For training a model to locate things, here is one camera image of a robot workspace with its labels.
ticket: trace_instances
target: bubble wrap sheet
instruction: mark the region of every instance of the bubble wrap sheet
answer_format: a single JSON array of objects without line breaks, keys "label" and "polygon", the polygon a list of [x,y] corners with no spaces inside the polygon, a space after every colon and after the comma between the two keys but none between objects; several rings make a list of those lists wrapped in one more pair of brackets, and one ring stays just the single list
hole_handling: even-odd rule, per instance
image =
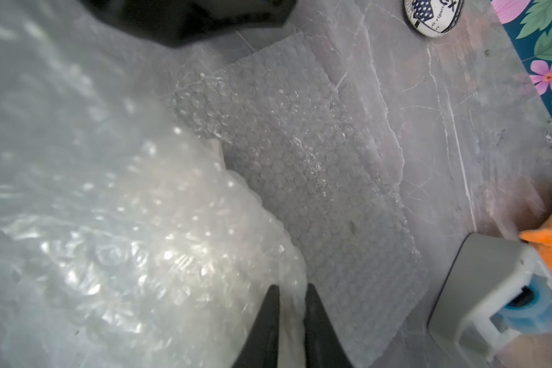
[{"label": "bubble wrap sheet", "polygon": [[176,92],[167,103],[225,161],[300,247],[357,367],[379,357],[427,289],[396,190],[351,88],[338,94],[301,33]]},{"label": "bubble wrap sheet", "polygon": [[[44,0],[0,1],[5,334],[36,339],[16,320],[47,325],[63,310],[125,367],[228,367],[275,283],[280,366],[304,366],[306,271],[282,224],[57,19]],[[30,291],[10,289],[28,280],[49,308],[20,316]],[[35,368],[33,352],[0,349]]]}]

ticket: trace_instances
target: tape roll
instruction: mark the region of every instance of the tape roll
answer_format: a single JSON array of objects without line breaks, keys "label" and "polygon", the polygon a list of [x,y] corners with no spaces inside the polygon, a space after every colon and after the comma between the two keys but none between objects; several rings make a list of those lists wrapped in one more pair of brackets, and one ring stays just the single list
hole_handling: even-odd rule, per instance
[{"label": "tape roll", "polygon": [[545,277],[534,275],[522,293],[498,313],[503,324],[526,334],[552,332],[552,289]]}]

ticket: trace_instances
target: gray marble surface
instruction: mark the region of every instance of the gray marble surface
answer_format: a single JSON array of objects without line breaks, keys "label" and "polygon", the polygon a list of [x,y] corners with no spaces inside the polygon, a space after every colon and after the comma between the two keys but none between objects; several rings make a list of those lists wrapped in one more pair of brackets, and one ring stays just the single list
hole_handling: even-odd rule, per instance
[{"label": "gray marble surface", "polygon": [[462,366],[426,331],[459,246],[471,232],[516,239],[552,211],[552,123],[488,0],[467,0],[458,25],[435,40],[407,26],[402,0],[300,0],[283,29],[178,50],[112,31],[61,1],[78,38],[121,59],[162,99],[303,32],[333,84],[360,96],[382,175],[400,191],[431,278],[373,367]]}]

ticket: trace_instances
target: teal background fabric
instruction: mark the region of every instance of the teal background fabric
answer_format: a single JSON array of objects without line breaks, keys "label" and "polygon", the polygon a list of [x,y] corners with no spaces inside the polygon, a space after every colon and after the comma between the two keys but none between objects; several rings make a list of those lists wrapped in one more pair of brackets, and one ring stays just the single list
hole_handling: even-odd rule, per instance
[{"label": "teal background fabric", "polygon": [[[531,70],[532,62],[544,60],[552,66],[552,0],[532,0],[524,7],[526,3],[515,0],[492,2],[526,70],[530,75],[537,75]],[[538,79],[541,77],[532,77],[535,84]],[[552,117],[552,88],[542,94],[542,100]]]}]

